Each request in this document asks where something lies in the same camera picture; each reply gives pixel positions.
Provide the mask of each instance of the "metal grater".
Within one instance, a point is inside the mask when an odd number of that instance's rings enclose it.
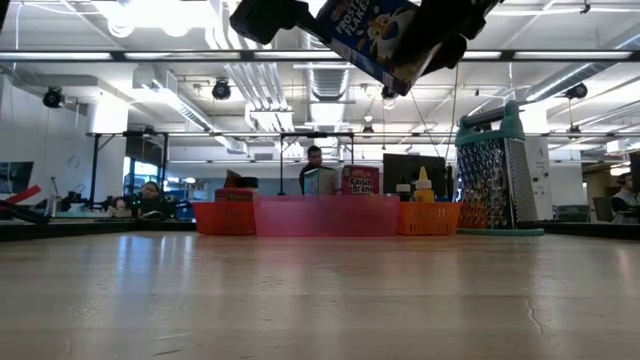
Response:
[[[518,229],[537,221],[518,113],[518,106],[509,103],[490,114],[460,120],[456,201],[469,209],[461,214],[462,224]],[[497,120],[502,120],[500,130],[474,130]]]

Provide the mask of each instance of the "red cereal box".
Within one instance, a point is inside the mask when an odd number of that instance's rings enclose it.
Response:
[[[380,194],[380,169],[371,166],[345,165],[339,169],[338,189],[342,195]]]

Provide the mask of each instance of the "frosted flakes box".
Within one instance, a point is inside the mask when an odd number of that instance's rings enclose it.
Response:
[[[338,172],[338,189],[342,195],[380,194],[380,169],[345,165]]]
[[[305,195],[334,195],[336,192],[336,175],[334,169],[319,168],[304,173]]]
[[[406,95],[439,49],[415,63],[390,64],[418,5],[407,0],[329,0],[316,19],[331,35],[328,47],[395,92]]]

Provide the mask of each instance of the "man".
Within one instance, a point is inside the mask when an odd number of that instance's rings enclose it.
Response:
[[[300,191],[304,194],[304,173],[322,167],[322,150],[312,145],[307,149],[307,165],[300,170]]]
[[[616,181],[620,184],[620,191],[611,199],[611,208],[614,213],[612,222],[614,224],[637,224],[640,203],[638,203],[636,193],[633,191],[631,173],[618,176]]]

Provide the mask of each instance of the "ceiling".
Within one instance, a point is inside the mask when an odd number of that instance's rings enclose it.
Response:
[[[161,4],[170,0],[158,0]],[[211,42],[206,41],[206,26],[216,16],[212,0],[178,1],[180,11],[163,13],[165,23],[187,21],[193,28],[182,37],[169,36],[158,27],[153,19],[141,21],[131,35],[118,38],[112,36],[107,21],[114,7],[114,1],[21,1],[12,2],[5,29],[0,36],[0,48],[5,50],[211,50]],[[221,14],[222,31],[228,34],[226,24],[229,5],[226,1]],[[488,24],[481,35],[471,41],[472,49],[613,49],[624,34],[640,34],[640,2],[638,1],[597,1],[591,2],[592,11],[585,15],[577,11],[583,7],[582,0],[506,0],[487,18]],[[299,49],[305,46],[303,34],[299,30],[280,31],[273,48]],[[392,109],[384,110],[379,96],[373,95],[379,84],[365,73],[349,70],[347,91],[340,99],[341,104],[310,104],[309,81],[307,71],[301,69],[304,64],[278,63],[274,75],[282,89],[284,101],[291,107],[291,126],[296,131],[317,129],[321,117],[339,112],[337,120],[329,121],[335,131],[362,130],[366,123],[365,115],[371,115],[371,124],[376,132],[450,131],[452,124],[472,111],[485,105],[496,107],[504,99],[519,97],[527,89],[541,81],[557,75],[570,63],[461,63],[456,70],[441,70],[419,79],[411,94],[397,99]],[[246,71],[245,76],[260,74],[261,68],[247,65],[234,65]],[[33,86],[46,87],[51,84],[39,82],[46,75],[91,75],[110,84],[119,92],[138,103],[130,113],[129,122],[145,123],[161,131],[184,131],[188,122],[166,104],[146,102],[138,98],[132,82],[132,73],[136,64],[19,64],[17,72],[30,78]],[[197,111],[216,127],[225,131],[256,131],[245,120],[247,99],[238,89],[229,66],[219,63],[156,63],[156,74],[170,71],[178,80],[177,92],[189,101]],[[588,96],[573,102],[568,110],[566,99],[550,98],[542,102],[549,122],[549,130],[565,131],[571,119],[574,123],[583,121],[589,125],[594,119],[632,104],[637,100],[640,90],[640,64],[618,64],[595,74],[584,81],[589,89]],[[216,78],[230,77],[232,96],[228,100],[214,100],[211,95]],[[363,90],[366,84],[369,91]],[[624,128],[634,130],[640,120],[637,110],[626,111],[605,121],[591,125],[589,131],[615,131]],[[412,151],[428,152],[429,139]],[[372,138],[367,143],[384,141],[393,145],[406,139]],[[551,140],[557,145],[566,145],[568,139]],[[573,144],[576,150],[598,150],[606,140],[592,139]],[[179,139],[172,142],[175,146],[221,146],[214,139]],[[306,146],[311,141],[302,141]],[[375,153],[377,158],[382,152],[379,146],[362,149]]]

